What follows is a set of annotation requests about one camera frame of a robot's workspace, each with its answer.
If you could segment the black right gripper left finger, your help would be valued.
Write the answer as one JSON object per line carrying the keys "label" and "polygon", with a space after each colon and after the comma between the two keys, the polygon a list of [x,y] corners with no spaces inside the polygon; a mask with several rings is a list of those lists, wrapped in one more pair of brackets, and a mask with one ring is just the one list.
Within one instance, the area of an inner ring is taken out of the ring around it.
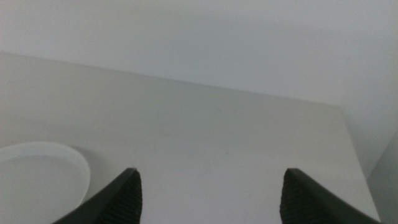
{"label": "black right gripper left finger", "polygon": [[141,175],[127,168],[92,198],[55,224],[140,224]]}

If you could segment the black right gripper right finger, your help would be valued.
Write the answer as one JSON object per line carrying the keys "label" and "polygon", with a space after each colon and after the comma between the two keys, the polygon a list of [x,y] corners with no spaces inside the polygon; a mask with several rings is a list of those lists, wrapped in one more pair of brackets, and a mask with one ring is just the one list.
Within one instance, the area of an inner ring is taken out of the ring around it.
{"label": "black right gripper right finger", "polygon": [[279,213],[283,224],[380,224],[297,168],[284,174]]}

